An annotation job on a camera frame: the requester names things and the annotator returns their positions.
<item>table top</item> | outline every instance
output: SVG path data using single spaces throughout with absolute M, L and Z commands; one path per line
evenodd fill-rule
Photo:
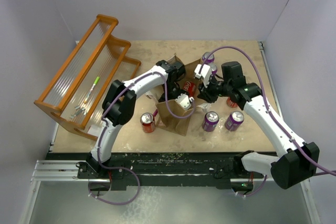
M 266 95 L 275 110 L 276 104 L 267 76 L 263 57 L 256 41 L 204 41 L 204 40 L 138 40 L 132 41 L 127 56 L 139 59 L 142 65 L 137 75 L 140 75 L 159 60 L 168 60 L 176 54 L 185 64 L 199 59 L 204 52 L 212 51 L 219 46 L 235 46 L 246 52 L 254 61 L 263 80 Z M 215 63 L 220 66 L 227 61 L 238 61 L 243 68 L 248 83 L 258 83 L 249 61 L 240 52 L 232 49 L 223 49 L 215 53 Z M 212 104 L 211 110 L 220 117 L 214 132 L 205 132 L 201 123 L 204 112 L 198 110 L 192 115 L 187 136 L 156 129 L 153 133 L 144 133 L 139 122 L 145 112 L 153 113 L 155 103 L 142 96 L 138 98 L 134 116 L 120 131 L 113 146 L 113 152 L 243 152 L 274 151 L 273 146 L 259 126 L 245 112 L 244 123 L 236 132 L 229 132 L 224 127 L 229 114 L 237 109 L 226 104 L 226 98 L 218 98 Z M 57 130 L 53 152 L 89 152 L 95 141 L 67 132 L 62 127 Z

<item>can top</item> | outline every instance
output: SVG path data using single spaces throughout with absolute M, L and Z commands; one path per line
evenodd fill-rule
M 210 52 L 204 53 L 203 56 L 202 56 L 202 60 L 204 61 L 206 59 L 206 57 L 208 57 L 209 54 L 210 54 Z M 208 60 L 212 60 L 212 59 L 215 59 L 214 54 L 211 54 L 208 58 Z
M 151 113 L 144 113 L 140 117 L 142 123 L 151 123 L 153 122 L 154 116 Z
M 219 118 L 218 114 L 215 111 L 210 111 L 206 113 L 205 116 L 212 123 L 217 122 Z
M 234 111 L 231 115 L 233 120 L 236 122 L 242 122 L 244 120 L 244 114 L 242 114 L 240 111 Z
M 216 64 L 214 64 L 214 63 L 211 62 L 211 63 L 208 63 L 207 65 L 211 68 L 211 71 L 217 70 Z

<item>purple cable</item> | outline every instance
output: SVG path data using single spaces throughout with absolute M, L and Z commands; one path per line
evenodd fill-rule
M 253 191 L 252 193 L 248 194 L 248 195 L 245 195 L 245 194 L 239 194 L 239 193 L 235 193 L 236 195 L 239 195 L 239 196 L 242 196 L 242 197 L 250 197 L 254 194 L 256 194 L 257 192 L 259 192 L 262 187 L 264 186 L 264 184 L 266 183 L 266 180 L 267 180 L 267 175 L 264 176 L 264 180 L 262 181 L 261 185 L 257 188 L 257 190 Z
M 261 92 L 262 92 L 262 98 L 264 100 L 264 104 L 265 104 L 265 107 L 268 111 L 268 114 L 270 115 L 270 117 L 273 119 L 273 121 L 275 122 L 275 124 L 277 124 L 279 126 L 279 128 L 291 139 L 291 141 L 293 142 L 293 144 L 295 145 L 295 147 L 299 150 L 299 152 L 305 157 L 305 159 L 307 159 L 311 164 L 313 164 L 314 166 L 316 166 L 317 168 L 321 169 L 322 171 L 326 172 L 326 173 L 319 173 L 319 175 L 324 175 L 324 174 L 331 174 L 333 176 L 336 176 L 336 173 L 331 171 L 331 170 L 328 170 L 326 168 L 324 168 L 323 166 L 319 165 L 318 163 L 316 163 L 314 160 L 312 160 L 304 151 L 303 149 L 300 147 L 300 145 L 295 141 L 294 137 L 278 122 L 278 120 L 274 117 L 273 113 L 270 111 L 269 109 L 269 106 L 268 106 L 268 103 L 267 103 L 267 100 L 266 100 L 266 93 L 265 93 L 265 89 L 264 89 L 264 85 L 262 83 L 262 80 L 261 80 L 261 77 L 260 77 L 260 74 L 258 72 L 258 69 L 256 67 L 256 65 L 253 63 L 252 59 L 250 58 L 249 55 L 247 55 L 244 51 L 242 51 L 241 49 L 237 48 L 237 47 L 233 47 L 233 46 L 223 46 L 223 47 L 218 47 L 216 49 L 214 49 L 213 51 L 211 51 L 209 53 L 209 55 L 206 57 L 206 59 L 203 61 L 202 65 L 201 65 L 201 68 L 199 70 L 198 73 L 201 73 L 202 71 L 202 68 L 203 68 L 203 65 L 204 63 L 206 62 L 206 60 L 210 57 L 210 55 L 212 55 L 214 52 L 220 50 L 220 49 L 224 49 L 224 48 L 230 48 L 230 49 L 234 49 L 234 50 L 237 50 L 239 52 L 241 52 L 247 59 L 248 61 L 251 63 L 252 67 L 254 68 L 254 71 L 256 72 L 257 74 L 257 77 L 258 77 L 258 80 L 259 80 L 259 83 L 260 83 L 260 87 L 261 87 Z
M 158 74 L 158 75 L 160 75 L 161 78 L 162 78 L 163 81 L 164 81 L 165 102 L 166 102 L 167 109 L 168 109 L 168 111 L 171 113 L 172 116 L 174 116 L 174 117 L 176 117 L 176 118 L 180 118 L 180 119 L 187 118 L 187 117 L 191 116 L 191 115 L 194 113 L 195 109 L 196 109 L 195 102 L 193 101 L 193 110 L 191 111 L 191 113 L 189 113 L 189 114 L 186 115 L 186 116 L 177 116 L 177 115 L 175 115 L 175 114 L 171 111 L 171 109 L 169 108 L 168 97 L 167 97 L 167 83 L 166 83 L 166 79 L 164 78 L 164 75 L 161 74 L 161 73 L 159 73 L 159 72 L 147 73 L 147 74 L 145 74 L 145 75 L 143 75 L 143 76 L 141 76 L 141 77 L 135 79 L 133 83 L 131 83 L 130 85 L 128 85 L 126 88 L 124 88 L 124 89 L 117 95 L 117 97 L 112 101 L 112 103 L 109 105 L 109 107 L 106 109 L 106 111 L 104 112 L 104 114 L 103 114 L 102 117 L 101 117 L 101 120 L 104 121 L 104 122 L 106 123 L 106 126 L 103 128 L 103 130 L 102 130 L 102 132 L 101 132 L 101 134 L 100 134 L 99 140 L 98 140 L 98 148 L 97 148 L 98 163 L 99 163 L 99 165 L 100 165 L 102 168 L 104 168 L 104 169 L 108 169 L 108 170 L 115 170 L 115 169 L 118 169 L 118 170 L 119 170 L 119 169 L 123 169 L 123 170 L 126 170 L 126 171 L 130 172 L 130 173 L 131 173 L 132 175 L 134 175 L 134 177 L 136 178 L 136 180 L 137 180 L 136 182 L 138 183 L 138 188 L 137 188 L 137 191 L 136 191 L 135 195 L 134 195 L 130 200 L 127 200 L 127 201 L 125 201 L 125 202 L 112 202 L 112 201 L 108 201 L 108 200 L 105 200 L 105 199 L 102 199 L 102 198 L 100 198 L 100 197 L 98 197 L 98 196 L 93 195 L 92 192 L 91 192 L 91 190 L 90 190 L 90 186 L 89 186 L 89 184 L 88 184 L 89 195 L 92 196 L 93 198 L 95 198 L 95 199 L 97 199 L 97 200 L 100 200 L 100 201 L 102 201 L 102 202 L 105 202 L 105 203 L 107 203 L 107 204 L 121 206 L 121 205 L 126 205 L 126 204 L 128 204 L 128 203 L 134 201 L 135 198 L 138 196 L 138 194 L 139 194 L 139 192 L 140 192 L 141 185 L 140 185 L 140 180 L 139 180 L 138 176 L 137 176 L 136 173 L 135 173 L 134 171 L 132 171 L 131 169 L 128 169 L 128 168 L 126 168 L 126 167 L 108 167 L 108 166 L 105 166 L 105 165 L 102 164 L 101 159 L 100 159 L 100 144 L 101 144 L 101 141 L 102 141 L 102 137 L 104 136 L 104 133 L 105 133 L 105 131 L 106 131 L 107 127 L 108 127 L 108 124 L 109 124 L 108 121 L 105 120 L 104 118 L 105 118 L 105 116 L 107 115 L 107 113 L 111 110 L 112 106 L 116 103 L 116 101 L 118 101 L 119 98 L 122 97 L 123 94 L 124 94 L 130 87 L 134 86 L 138 81 L 140 81 L 140 80 L 142 80 L 142 79 L 144 79 L 144 78 L 146 78 L 146 77 L 148 77 L 148 76 L 151 76 L 152 74 Z

